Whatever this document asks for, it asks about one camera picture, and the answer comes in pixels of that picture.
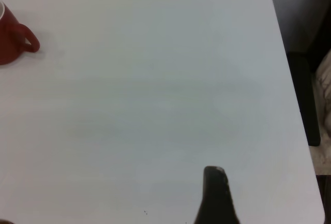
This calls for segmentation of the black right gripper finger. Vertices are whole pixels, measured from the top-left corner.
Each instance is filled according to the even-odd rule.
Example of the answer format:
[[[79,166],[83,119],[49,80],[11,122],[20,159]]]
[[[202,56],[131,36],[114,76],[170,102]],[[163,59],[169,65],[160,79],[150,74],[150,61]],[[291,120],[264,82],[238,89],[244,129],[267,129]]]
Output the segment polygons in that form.
[[[203,172],[202,201],[195,223],[239,223],[228,177],[221,167],[207,166]]]

